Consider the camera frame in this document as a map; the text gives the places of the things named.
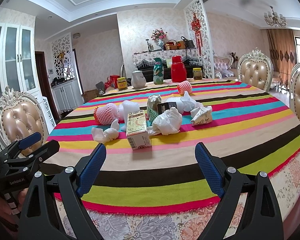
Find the person's left hand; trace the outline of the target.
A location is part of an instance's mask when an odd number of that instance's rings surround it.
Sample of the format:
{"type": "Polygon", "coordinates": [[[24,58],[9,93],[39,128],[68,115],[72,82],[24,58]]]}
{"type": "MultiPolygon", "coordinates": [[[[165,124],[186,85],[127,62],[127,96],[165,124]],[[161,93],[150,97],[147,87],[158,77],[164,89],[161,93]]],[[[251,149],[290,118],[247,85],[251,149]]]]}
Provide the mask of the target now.
{"type": "MultiPolygon", "coordinates": [[[[17,195],[18,202],[18,211],[21,211],[23,208],[23,203],[27,195],[28,188],[21,190],[17,195]]],[[[5,198],[0,197],[0,215],[11,215],[13,209],[11,208],[11,203],[9,203],[5,198]]]]}

